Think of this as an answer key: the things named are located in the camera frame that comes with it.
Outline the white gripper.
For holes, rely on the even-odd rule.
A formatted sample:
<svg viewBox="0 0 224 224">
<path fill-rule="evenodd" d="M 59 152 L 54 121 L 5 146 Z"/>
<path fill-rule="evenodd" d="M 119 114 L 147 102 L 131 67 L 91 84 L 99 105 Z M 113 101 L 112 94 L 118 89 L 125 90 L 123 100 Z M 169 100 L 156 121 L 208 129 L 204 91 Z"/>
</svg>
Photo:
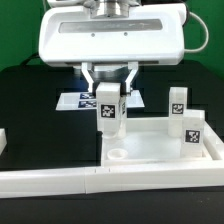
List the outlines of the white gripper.
<svg viewBox="0 0 224 224">
<path fill-rule="evenodd" d="M 184 56 L 186 5 L 155 4 L 132 7 L 126 18 L 93 18 L 83 6 L 57 7 L 46 12 L 39 37 L 39 55 L 51 66 L 81 64 L 94 92 L 91 63 L 128 63 L 122 95 L 130 95 L 138 62 L 176 65 Z"/>
</svg>

